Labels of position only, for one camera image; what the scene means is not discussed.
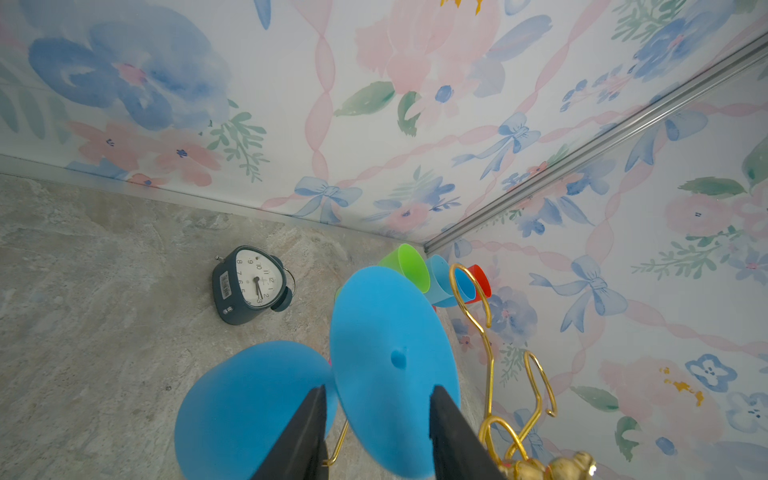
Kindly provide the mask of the red wine glass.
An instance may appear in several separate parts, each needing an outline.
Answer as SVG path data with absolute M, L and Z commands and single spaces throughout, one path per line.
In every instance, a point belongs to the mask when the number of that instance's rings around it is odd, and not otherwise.
M 490 298 L 492 296 L 492 287 L 484 270 L 479 265 L 472 265 L 469 267 L 469 270 L 478 282 L 485 297 Z

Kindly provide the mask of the teal wine glass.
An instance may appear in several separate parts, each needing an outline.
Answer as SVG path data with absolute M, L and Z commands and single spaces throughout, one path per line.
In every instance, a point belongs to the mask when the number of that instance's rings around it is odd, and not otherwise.
M 429 257 L 426 266 L 430 276 L 430 289 L 425 297 L 434 307 L 450 308 L 456 305 L 456 299 L 450 283 L 450 267 L 440 255 Z

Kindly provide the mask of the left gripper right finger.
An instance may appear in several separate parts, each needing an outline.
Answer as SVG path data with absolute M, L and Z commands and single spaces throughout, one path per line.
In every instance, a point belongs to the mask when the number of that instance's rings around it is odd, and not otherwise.
M 429 437 L 437 480 L 502 480 L 447 390 L 437 385 L 430 396 Z

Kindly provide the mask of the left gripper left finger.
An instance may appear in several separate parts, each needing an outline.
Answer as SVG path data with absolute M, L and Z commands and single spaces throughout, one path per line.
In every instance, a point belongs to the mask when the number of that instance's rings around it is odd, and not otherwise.
M 325 443 L 327 394 L 323 385 L 309 391 L 251 477 L 252 480 L 321 480 L 329 478 Z

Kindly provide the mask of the green wine glass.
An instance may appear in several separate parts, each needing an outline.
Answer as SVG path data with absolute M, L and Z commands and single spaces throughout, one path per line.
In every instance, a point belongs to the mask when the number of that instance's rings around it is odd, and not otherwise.
M 334 300 L 384 300 L 421 302 L 432 283 L 421 253 L 409 244 L 400 244 L 378 263 L 355 271 L 336 291 Z

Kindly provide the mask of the blue wine glass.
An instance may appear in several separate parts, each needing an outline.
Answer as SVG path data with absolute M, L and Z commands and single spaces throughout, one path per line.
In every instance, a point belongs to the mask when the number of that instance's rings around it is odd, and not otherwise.
M 247 479 L 263 463 L 315 387 L 329 417 L 343 412 L 384 469 L 427 479 L 436 387 L 458 400 L 452 347 L 420 290 L 392 269 L 359 270 L 342 287 L 330 322 L 330 353 L 297 342 L 249 347 L 205 373 L 177 416 L 174 445 L 187 479 Z
M 474 300 L 477 295 L 476 287 L 469 274 L 463 267 L 456 265 L 450 268 L 448 292 L 454 300 L 461 298 L 465 304 Z

